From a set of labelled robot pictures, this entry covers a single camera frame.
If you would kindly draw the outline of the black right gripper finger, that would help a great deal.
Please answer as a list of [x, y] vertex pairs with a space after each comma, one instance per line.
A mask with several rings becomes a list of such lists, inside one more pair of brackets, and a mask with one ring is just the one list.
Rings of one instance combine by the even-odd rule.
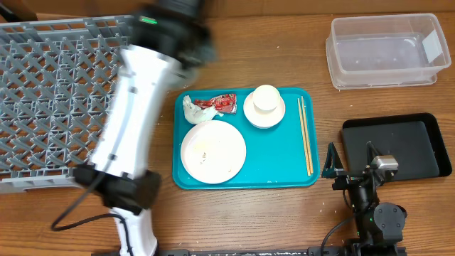
[[381, 155], [380, 151], [374, 146], [371, 141], [366, 143], [367, 146], [367, 163], [370, 167], [377, 167], [377, 157]]
[[336, 150], [335, 144], [328, 144], [326, 162], [321, 173], [322, 178], [336, 178], [344, 173], [344, 167]]

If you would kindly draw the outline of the pink white bowl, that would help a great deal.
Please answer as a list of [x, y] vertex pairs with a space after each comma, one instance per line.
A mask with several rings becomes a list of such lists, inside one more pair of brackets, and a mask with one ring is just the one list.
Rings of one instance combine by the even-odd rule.
[[251, 92], [245, 99], [243, 105], [243, 112], [247, 120], [256, 128], [269, 129], [279, 124], [285, 115], [286, 106], [284, 100], [280, 97], [277, 107], [271, 112], [260, 111], [253, 103], [253, 92]]

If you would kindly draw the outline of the white cup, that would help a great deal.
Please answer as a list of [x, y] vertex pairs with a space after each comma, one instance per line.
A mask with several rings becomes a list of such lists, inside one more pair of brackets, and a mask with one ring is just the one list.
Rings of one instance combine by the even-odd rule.
[[260, 85], [252, 95], [252, 101], [256, 108], [264, 112], [275, 110], [279, 104], [280, 94], [272, 85]]

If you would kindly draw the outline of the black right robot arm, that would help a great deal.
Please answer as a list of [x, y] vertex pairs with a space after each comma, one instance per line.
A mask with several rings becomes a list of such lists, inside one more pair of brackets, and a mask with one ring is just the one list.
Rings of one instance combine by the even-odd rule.
[[367, 164], [359, 174], [351, 174], [343, 165], [334, 144], [328, 145], [328, 155], [322, 176], [332, 178], [333, 190], [343, 192], [345, 204], [353, 215], [329, 231], [321, 243], [324, 254], [326, 242], [337, 229], [352, 220], [357, 228], [357, 237], [347, 240], [335, 250], [336, 255], [405, 256], [404, 247], [397, 244], [403, 240], [407, 211], [394, 203], [382, 203], [378, 188], [391, 182], [398, 172], [398, 162], [392, 155], [385, 155], [372, 142], [366, 143]]

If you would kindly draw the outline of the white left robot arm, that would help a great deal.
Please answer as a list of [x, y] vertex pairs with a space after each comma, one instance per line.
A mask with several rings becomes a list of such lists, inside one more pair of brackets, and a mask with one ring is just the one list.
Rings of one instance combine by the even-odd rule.
[[[215, 59], [203, 1], [141, 8], [96, 148], [75, 180], [114, 218], [121, 255], [157, 255], [151, 208], [161, 176], [148, 168], [153, 130], [167, 93], [194, 82]], [[320, 175], [309, 93], [278, 89], [193, 90], [176, 101], [174, 181], [184, 189], [288, 188]]]

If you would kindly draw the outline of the grey dishwasher rack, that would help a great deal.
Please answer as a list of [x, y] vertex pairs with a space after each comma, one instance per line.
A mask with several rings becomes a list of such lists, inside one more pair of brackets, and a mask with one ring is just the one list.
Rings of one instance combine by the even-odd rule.
[[131, 16], [1, 25], [1, 192], [74, 185], [114, 97]]

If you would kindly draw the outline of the right wooden chopstick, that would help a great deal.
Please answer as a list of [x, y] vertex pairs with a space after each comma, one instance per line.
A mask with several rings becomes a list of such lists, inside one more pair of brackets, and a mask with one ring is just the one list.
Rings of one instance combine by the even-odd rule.
[[303, 123], [304, 123], [304, 135], [306, 139], [306, 155], [308, 156], [308, 165], [309, 165], [309, 175], [311, 176], [314, 173], [313, 163], [312, 163], [312, 155], [311, 155], [311, 144], [309, 138], [309, 128], [308, 122], [306, 117], [306, 105], [303, 96], [301, 96], [301, 110], [303, 114]]

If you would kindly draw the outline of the wooden chopstick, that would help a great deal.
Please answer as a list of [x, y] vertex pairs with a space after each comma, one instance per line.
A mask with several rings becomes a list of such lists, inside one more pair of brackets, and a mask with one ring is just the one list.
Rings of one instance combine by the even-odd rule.
[[304, 154], [305, 154], [305, 159], [306, 159], [307, 175], [308, 175], [308, 177], [310, 177], [311, 176], [311, 168], [310, 168], [309, 153], [308, 153], [307, 144], [306, 144], [306, 132], [305, 132], [305, 127], [304, 127], [304, 119], [303, 119], [301, 100], [298, 98], [297, 102], [298, 102], [298, 108], [299, 108], [299, 119], [300, 119], [300, 125], [301, 125], [301, 135], [302, 135], [302, 139], [303, 139]]
[[303, 96], [301, 96], [301, 110], [303, 114], [303, 123], [304, 123], [304, 135], [306, 139], [306, 155], [308, 156], [308, 165], [309, 165], [309, 175], [311, 176], [314, 173], [313, 163], [312, 163], [312, 155], [311, 155], [311, 144], [309, 138], [309, 128], [308, 122], [306, 117], [306, 105]]

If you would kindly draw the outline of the black plastic tray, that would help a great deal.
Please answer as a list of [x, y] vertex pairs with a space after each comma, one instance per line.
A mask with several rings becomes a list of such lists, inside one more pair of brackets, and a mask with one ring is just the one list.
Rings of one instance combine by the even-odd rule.
[[367, 143], [398, 162], [395, 181], [446, 177], [452, 165], [436, 117], [430, 113], [350, 119], [341, 130], [348, 170], [360, 173], [368, 162]]

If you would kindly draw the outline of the teal serving tray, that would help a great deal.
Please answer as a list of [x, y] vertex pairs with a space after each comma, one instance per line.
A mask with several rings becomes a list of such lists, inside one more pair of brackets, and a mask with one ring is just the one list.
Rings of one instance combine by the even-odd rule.
[[[297, 87], [278, 89], [286, 112], [283, 120], [269, 129], [253, 127], [243, 113], [243, 103], [252, 89], [190, 90], [180, 94], [175, 101], [173, 128], [173, 167], [175, 183], [182, 189], [243, 189], [307, 187], [319, 178], [319, 153], [310, 94]], [[246, 160], [239, 174], [229, 181], [208, 184], [197, 181], [185, 170], [181, 157], [182, 142], [193, 127], [185, 118], [183, 98], [209, 100], [218, 95], [234, 93], [237, 96], [237, 113], [216, 117], [239, 130], [246, 143]], [[308, 174], [304, 153], [298, 102], [303, 102], [309, 135], [313, 173]]]

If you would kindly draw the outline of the left wooden chopstick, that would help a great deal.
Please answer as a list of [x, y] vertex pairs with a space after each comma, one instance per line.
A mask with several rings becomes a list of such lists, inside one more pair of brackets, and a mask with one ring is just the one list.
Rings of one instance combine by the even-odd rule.
[[303, 119], [301, 100], [298, 98], [297, 102], [298, 102], [298, 108], [299, 108], [299, 119], [300, 119], [300, 125], [301, 125], [301, 135], [302, 135], [302, 139], [303, 139], [304, 154], [305, 154], [305, 159], [306, 159], [307, 175], [308, 175], [308, 177], [310, 177], [311, 176], [311, 168], [310, 168], [309, 153], [308, 153], [307, 144], [306, 144], [306, 132], [305, 132], [305, 127], [304, 127], [304, 119]]

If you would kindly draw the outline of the white round plate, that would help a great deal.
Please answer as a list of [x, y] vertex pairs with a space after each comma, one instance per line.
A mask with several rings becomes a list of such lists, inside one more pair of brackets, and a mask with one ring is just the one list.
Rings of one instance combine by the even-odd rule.
[[233, 125], [210, 120], [192, 127], [181, 144], [181, 162], [195, 180], [207, 184], [229, 181], [242, 169], [247, 147]]

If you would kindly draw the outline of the red snack wrapper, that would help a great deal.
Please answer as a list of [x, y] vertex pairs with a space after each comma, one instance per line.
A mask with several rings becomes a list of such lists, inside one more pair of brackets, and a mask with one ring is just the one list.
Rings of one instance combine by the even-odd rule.
[[194, 104], [203, 110], [214, 107], [219, 113], [235, 114], [237, 111], [237, 95], [230, 93], [218, 95], [209, 100], [194, 100]]

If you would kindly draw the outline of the crumpled white tissue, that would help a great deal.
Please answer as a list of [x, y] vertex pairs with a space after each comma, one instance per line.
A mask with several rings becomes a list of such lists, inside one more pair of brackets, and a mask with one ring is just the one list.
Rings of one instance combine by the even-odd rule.
[[203, 109], [193, 104], [189, 95], [183, 98], [183, 113], [190, 124], [200, 124], [212, 120], [215, 116], [223, 116], [223, 113], [217, 111], [214, 106]]

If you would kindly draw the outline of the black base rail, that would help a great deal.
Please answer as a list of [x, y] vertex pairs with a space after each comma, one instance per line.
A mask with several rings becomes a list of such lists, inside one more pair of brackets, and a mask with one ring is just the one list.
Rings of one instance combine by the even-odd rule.
[[[308, 247], [305, 250], [259, 250], [259, 251], [193, 251], [193, 250], [160, 250], [157, 255], [160, 256], [319, 256], [321, 255], [320, 247]], [[99, 252], [92, 253], [92, 256], [120, 256], [119, 252]], [[342, 247], [326, 247], [323, 255], [325, 256], [342, 256], [354, 255], [345, 252]], [[407, 256], [404, 247], [397, 249], [397, 255]]]

